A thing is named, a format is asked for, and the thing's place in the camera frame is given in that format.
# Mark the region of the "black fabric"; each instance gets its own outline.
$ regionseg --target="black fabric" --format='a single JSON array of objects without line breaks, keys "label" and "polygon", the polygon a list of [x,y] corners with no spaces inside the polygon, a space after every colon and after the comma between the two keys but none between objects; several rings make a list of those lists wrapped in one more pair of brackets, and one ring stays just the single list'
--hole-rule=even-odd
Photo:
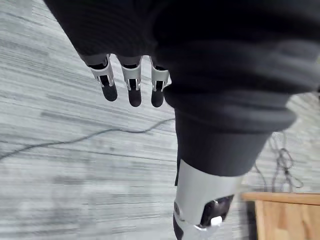
[{"label": "black fabric", "polygon": [[206,173],[249,171],[294,122],[290,96],[320,85],[317,0],[45,2],[81,55],[152,55],[169,70],[179,155]]}]

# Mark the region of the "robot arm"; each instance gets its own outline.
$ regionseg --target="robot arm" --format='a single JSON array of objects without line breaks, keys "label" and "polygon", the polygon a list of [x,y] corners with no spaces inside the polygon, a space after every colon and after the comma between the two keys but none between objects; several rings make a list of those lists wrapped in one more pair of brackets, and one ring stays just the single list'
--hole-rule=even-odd
[{"label": "robot arm", "polygon": [[[110,101],[117,92],[107,54],[127,57],[121,65],[135,107],[140,58],[131,59],[152,56],[163,71],[153,70],[160,84],[152,85],[175,110],[178,240],[216,230],[268,137],[294,122],[290,97],[320,85],[316,0],[45,2]],[[164,88],[167,70],[172,84]]]}]

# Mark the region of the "tangled cable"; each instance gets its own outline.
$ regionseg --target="tangled cable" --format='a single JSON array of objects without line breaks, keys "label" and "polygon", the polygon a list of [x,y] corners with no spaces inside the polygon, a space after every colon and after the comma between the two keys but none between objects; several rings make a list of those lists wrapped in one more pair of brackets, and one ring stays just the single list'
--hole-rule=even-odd
[{"label": "tangled cable", "polygon": [[[277,177],[279,175],[280,170],[282,170],[285,179],[281,183],[280,189],[283,192],[284,191],[284,185],[288,184],[289,185],[289,191],[293,192],[294,188],[296,188],[296,189],[302,188],[304,186],[304,183],[299,178],[293,176],[290,173],[290,169],[295,165],[295,161],[291,157],[290,152],[286,148],[287,135],[284,132],[279,132],[279,133],[282,135],[282,140],[281,140],[282,146],[279,146],[278,141],[277,141],[277,139],[276,139],[274,134],[272,134],[271,137],[268,140],[270,148],[273,150],[273,152],[278,154],[278,157],[276,159],[276,169],[275,169],[274,176],[272,178],[271,191],[272,192],[276,192]],[[266,181],[264,175],[259,170],[259,168],[257,167],[256,163],[254,164],[254,167],[255,167],[256,171],[260,174],[260,176],[261,176],[261,178],[263,180],[264,191],[268,192],[268,185],[267,185],[267,181]]]}]

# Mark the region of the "black cuff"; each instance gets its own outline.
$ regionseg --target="black cuff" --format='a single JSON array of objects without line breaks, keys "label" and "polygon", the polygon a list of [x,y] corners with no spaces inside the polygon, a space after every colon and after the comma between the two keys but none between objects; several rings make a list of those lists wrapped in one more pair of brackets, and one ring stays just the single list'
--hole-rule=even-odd
[{"label": "black cuff", "polygon": [[246,174],[271,133],[219,132],[175,111],[179,157],[192,167],[216,176]]}]

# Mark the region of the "robotic finger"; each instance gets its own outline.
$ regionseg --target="robotic finger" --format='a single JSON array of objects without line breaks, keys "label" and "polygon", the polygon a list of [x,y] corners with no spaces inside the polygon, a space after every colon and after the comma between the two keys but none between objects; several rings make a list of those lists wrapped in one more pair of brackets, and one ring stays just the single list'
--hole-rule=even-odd
[{"label": "robotic finger", "polygon": [[110,54],[99,54],[90,57],[80,55],[80,57],[90,68],[94,79],[100,83],[105,99],[110,102],[115,101],[118,93],[110,62]]},{"label": "robotic finger", "polygon": [[117,55],[121,64],[124,82],[128,89],[128,97],[131,106],[138,107],[141,104],[141,60],[142,56],[124,57]]},{"label": "robotic finger", "polygon": [[151,57],[151,81],[152,95],[151,103],[155,108],[158,108],[164,102],[164,88],[168,84],[169,71],[159,66]]}]

